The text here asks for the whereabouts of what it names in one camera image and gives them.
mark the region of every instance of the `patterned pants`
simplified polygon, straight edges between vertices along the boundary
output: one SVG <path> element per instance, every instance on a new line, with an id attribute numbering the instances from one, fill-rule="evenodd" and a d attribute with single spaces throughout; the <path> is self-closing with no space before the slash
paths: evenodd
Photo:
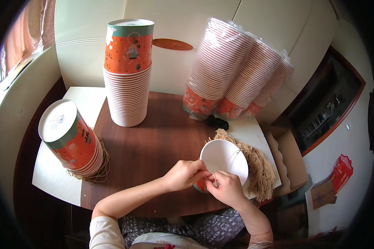
<path id="1" fill-rule="evenodd" d="M 240 214 L 233 208 L 202 214 L 192 225 L 170 225 L 166 218 L 128 216 L 122 217 L 121 222 L 121 231 L 125 239 L 126 249 L 132 245 L 138 236 L 153 232 L 186 236 L 194 239 L 202 246 L 221 248 L 245 227 Z"/>

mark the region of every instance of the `plastic wrap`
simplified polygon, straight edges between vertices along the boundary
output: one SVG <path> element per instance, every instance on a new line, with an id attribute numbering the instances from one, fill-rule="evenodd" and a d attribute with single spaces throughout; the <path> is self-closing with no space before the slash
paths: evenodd
<path id="1" fill-rule="evenodd" d="M 261 111 L 261 109 L 261 106 L 258 106 L 255 102 L 252 101 L 248 108 L 246 108 L 240 116 L 246 119 L 250 119 L 255 117 L 256 114 Z"/>
<path id="2" fill-rule="evenodd" d="M 283 62 L 274 71 L 272 77 L 260 90 L 257 97 L 254 98 L 254 102 L 259 106 L 264 107 L 272 97 L 272 94 L 284 83 L 289 80 L 291 75 L 294 73 L 294 67 L 290 63 L 290 58 L 287 51 L 282 50 L 284 54 Z"/>
<path id="3" fill-rule="evenodd" d="M 294 73 L 294 67 L 290 63 L 290 58 L 287 51 L 282 50 L 281 53 L 284 55 L 283 62 L 274 71 L 272 77 L 260 90 L 258 96 L 254 98 L 249 107 L 241 113 L 244 118 L 254 117 L 262 107 L 264 107 L 271 99 L 274 92 Z"/>
<path id="4" fill-rule="evenodd" d="M 233 120 L 236 119 L 244 110 L 245 107 L 237 106 L 227 98 L 223 98 L 217 106 L 214 116 L 223 120 Z"/>
<path id="5" fill-rule="evenodd" d="M 213 17 L 207 21 L 183 100 L 184 110 L 193 119 L 203 120 L 211 114 L 255 41 L 231 24 Z"/>
<path id="6" fill-rule="evenodd" d="M 249 107 L 283 59 L 282 54 L 270 48 L 262 40 L 256 40 L 244 65 L 227 89 L 225 98 L 219 103 L 216 115 L 222 118 L 228 117 L 228 120 L 237 118 Z M 230 108 L 228 102 L 234 104 L 234 107 Z"/>

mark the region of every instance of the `person's left hand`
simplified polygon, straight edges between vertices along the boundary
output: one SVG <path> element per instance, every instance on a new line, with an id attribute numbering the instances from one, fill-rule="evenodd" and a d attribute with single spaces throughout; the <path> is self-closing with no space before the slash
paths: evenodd
<path id="1" fill-rule="evenodd" d="M 201 178 L 211 173 L 201 160 L 178 161 L 166 175 L 162 177 L 163 184 L 169 192 L 180 191 L 194 185 Z"/>

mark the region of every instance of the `hand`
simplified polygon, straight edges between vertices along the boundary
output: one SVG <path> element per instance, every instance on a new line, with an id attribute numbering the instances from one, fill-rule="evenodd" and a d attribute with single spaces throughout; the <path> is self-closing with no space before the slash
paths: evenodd
<path id="1" fill-rule="evenodd" d="M 244 195 L 240 178 L 237 175 L 224 171 L 216 171 L 214 175 L 216 177 L 217 187 L 213 185 L 215 181 L 213 175 L 207 177 L 208 180 L 205 181 L 205 184 L 207 190 L 216 199 L 236 210 L 248 200 Z"/>
<path id="2" fill-rule="evenodd" d="M 162 181 L 167 191 L 173 192 L 189 188 L 201 178 L 210 175 L 211 173 L 207 171 L 201 160 L 180 160 L 162 177 Z"/>

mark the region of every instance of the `stack of paper cups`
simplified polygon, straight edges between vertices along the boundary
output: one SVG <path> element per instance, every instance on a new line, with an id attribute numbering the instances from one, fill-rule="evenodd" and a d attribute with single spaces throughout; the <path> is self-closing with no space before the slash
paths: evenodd
<path id="1" fill-rule="evenodd" d="M 204 119 L 224 96 L 254 39 L 236 27 L 208 19 L 184 95 L 184 110 Z"/>
<path id="2" fill-rule="evenodd" d="M 103 74 L 112 120 L 130 127 L 147 114 L 154 22 L 123 19 L 107 27 Z"/>
<path id="3" fill-rule="evenodd" d="M 103 149 L 75 102 L 62 99 L 51 104 L 40 118 L 38 130 L 43 142 L 69 171 L 89 177 L 100 170 Z"/>
<path id="4" fill-rule="evenodd" d="M 272 94 L 294 73 L 294 67 L 286 59 L 277 67 L 272 77 L 260 90 L 249 107 L 242 112 L 243 117 L 254 117 L 270 101 Z"/>
<path id="5" fill-rule="evenodd" d="M 223 119 L 238 117 L 259 94 L 283 59 L 282 54 L 256 40 L 243 67 L 219 103 L 217 116 Z"/>

